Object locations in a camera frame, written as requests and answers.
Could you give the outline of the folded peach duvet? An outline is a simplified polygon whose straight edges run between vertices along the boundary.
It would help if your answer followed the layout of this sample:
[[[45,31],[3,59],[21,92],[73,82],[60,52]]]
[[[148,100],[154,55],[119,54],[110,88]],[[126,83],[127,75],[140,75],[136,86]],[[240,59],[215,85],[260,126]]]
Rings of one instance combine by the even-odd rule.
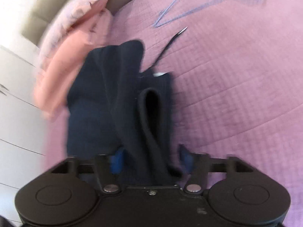
[[[72,29],[52,49],[43,43],[33,100],[46,118],[56,116],[57,109],[66,104],[67,93],[88,53],[107,45],[111,22],[110,11],[103,9]]]

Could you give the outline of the pink floral pillow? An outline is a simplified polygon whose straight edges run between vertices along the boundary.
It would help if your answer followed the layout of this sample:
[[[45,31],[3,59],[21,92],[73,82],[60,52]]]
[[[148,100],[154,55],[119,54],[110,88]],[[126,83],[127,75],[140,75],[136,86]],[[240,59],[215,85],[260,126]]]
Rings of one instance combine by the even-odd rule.
[[[59,12],[47,27],[39,44],[37,66],[46,69],[46,61],[54,53],[60,41],[76,26],[89,21],[95,15],[101,24],[109,24],[112,14],[106,9],[108,0],[72,0]]]

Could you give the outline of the navy blue garment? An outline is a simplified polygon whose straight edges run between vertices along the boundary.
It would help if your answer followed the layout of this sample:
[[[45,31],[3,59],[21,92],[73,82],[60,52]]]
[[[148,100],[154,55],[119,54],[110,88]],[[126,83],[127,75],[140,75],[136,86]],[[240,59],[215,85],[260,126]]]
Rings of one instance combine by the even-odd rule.
[[[166,186],[182,176],[170,159],[172,76],[141,71],[143,55],[139,40],[88,53],[67,95],[67,154],[123,149],[126,183]]]

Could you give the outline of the pink quilted bedspread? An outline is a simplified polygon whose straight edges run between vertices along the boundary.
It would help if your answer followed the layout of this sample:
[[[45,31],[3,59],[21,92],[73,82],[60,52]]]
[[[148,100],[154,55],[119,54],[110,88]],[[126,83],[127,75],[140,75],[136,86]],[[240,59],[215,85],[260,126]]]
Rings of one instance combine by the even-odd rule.
[[[302,0],[226,0],[154,28],[170,1],[126,4],[112,14],[107,45],[143,40],[147,66],[188,26],[159,66],[174,73],[173,140],[263,169],[291,194],[287,226],[302,226]],[[66,155],[66,104],[49,119],[47,167]]]

